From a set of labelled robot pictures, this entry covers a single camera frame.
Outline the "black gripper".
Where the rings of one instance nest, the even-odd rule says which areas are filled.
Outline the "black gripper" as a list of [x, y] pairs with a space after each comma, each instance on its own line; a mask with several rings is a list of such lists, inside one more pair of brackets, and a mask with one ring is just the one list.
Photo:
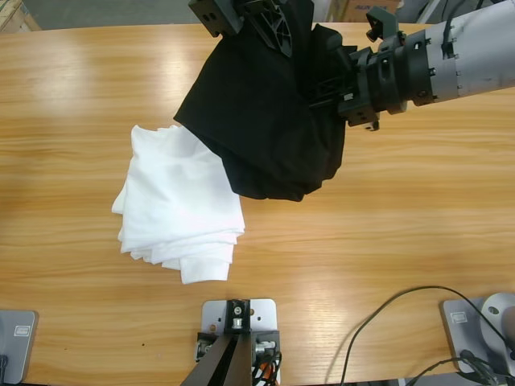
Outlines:
[[240, 1], [241, 15], [231, 0], [192, 0], [188, 6], [212, 37], [237, 35], [244, 17], [266, 46], [291, 57], [292, 37], [282, 9], [286, 4], [287, 1]]
[[351, 75], [311, 82], [304, 90], [309, 109], [335, 105], [350, 126], [379, 129], [380, 113], [404, 113], [409, 101], [424, 106], [435, 102], [424, 31], [398, 32], [383, 40], [378, 51], [367, 47], [350, 55]]

